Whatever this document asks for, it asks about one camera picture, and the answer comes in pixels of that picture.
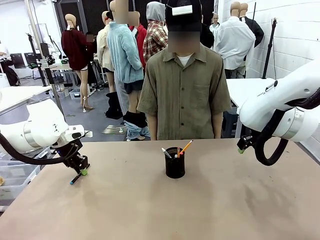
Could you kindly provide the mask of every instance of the olive green shirt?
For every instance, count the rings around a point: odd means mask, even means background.
[[[147,62],[138,110],[157,116],[157,139],[212,139],[212,115],[231,108],[223,60],[200,45],[185,67],[168,48]]]

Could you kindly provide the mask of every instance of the floor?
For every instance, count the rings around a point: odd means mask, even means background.
[[[21,81],[22,86],[42,86],[40,79],[28,79]],[[96,91],[89,97],[89,104],[94,107],[93,110],[83,113],[80,105],[80,100],[72,100],[70,96],[60,99],[65,120],[69,125],[83,125],[85,130],[93,132],[93,137],[84,137],[82,142],[113,142],[123,141],[125,136],[120,134],[104,134],[103,130],[108,125],[120,125],[123,119],[114,120],[106,118],[105,112],[109,108],[108,98],[106,94],[109,92],[108,88]],[[47,98],[49,95],[42,93],[34,99]],[[26,105],[17,107],[16,109],[0,115],[0,124],[12,124],[25,121],[28,119],[29,113]]]

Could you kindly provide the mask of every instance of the black pen cup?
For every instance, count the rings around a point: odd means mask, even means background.
[[[185,152],[180,154],[179,157],[175,157],[178,155],[178,149],[180,152],[182,148],[178,147],[170,147],[166,149],[167,153],[171,156],[169,158],[167,155],[165,156],[165,174],[171,179],[179,179],[185,175]]]

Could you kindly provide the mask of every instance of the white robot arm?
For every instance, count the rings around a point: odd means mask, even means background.
[[[69,126],[57,105],[51,100],[38,101],[27,105],[27,121],[0,125],[0,144],[17,160],[27,164],[48,165],[64,163],[73,168],[78,176],[87,174],[88,158],[81,156],[80,138],[92,137],[91,131],[85,131],[82,125]],[[22,155],[41,147],[52,146],[60,155],[53,159],[33,159]]]
[[[274,164],[284,151],[288,140],[308,139],[320,124],[320,59],[313,60],[288,76],[266,86],[258,96],[249,98],[241,107],[239,117],[252,130],[250,136],[238,142],[240,153],[253,146],[257,159]],[[273,156],[263,153],[265,142],[272,136],[281,138]]]

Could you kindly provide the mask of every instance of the plaid shirt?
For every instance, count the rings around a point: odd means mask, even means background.
[[[156,53],[168,46],[168,36],[164,31],[163,22],[148,20],[148,29],[143,42],[143,58],[147,63]]]

